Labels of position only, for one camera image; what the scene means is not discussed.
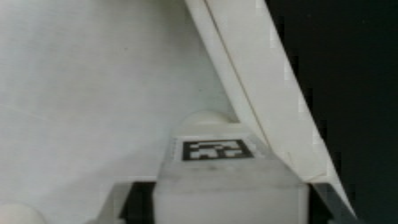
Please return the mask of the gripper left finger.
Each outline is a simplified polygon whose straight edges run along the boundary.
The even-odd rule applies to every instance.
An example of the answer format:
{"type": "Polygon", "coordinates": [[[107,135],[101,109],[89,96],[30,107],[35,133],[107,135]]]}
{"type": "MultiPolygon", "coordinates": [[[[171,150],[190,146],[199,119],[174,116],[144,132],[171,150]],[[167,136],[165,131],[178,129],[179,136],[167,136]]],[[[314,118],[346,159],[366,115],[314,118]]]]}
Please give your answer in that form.
{"type": "Polygon", "coordinates": [[[121,217],[121,213],[130,190],[131,184],[128,182],[119,182],[114,184],[110,192],[107,193],[99,213],[94,219],[87,222],[87,224],[126,224],[124,218],[121,217]]]}

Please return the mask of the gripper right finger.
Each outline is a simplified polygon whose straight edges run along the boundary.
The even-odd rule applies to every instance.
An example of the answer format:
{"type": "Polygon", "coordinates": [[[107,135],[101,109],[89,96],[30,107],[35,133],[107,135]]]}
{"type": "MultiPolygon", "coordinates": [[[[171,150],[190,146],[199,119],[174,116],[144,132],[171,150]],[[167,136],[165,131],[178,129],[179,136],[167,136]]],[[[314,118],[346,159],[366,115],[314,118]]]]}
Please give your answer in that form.
{"type": "Polygon", "coordinates": [[[366,224],[329,183],[309,185],[309,224],[366,224]]]}

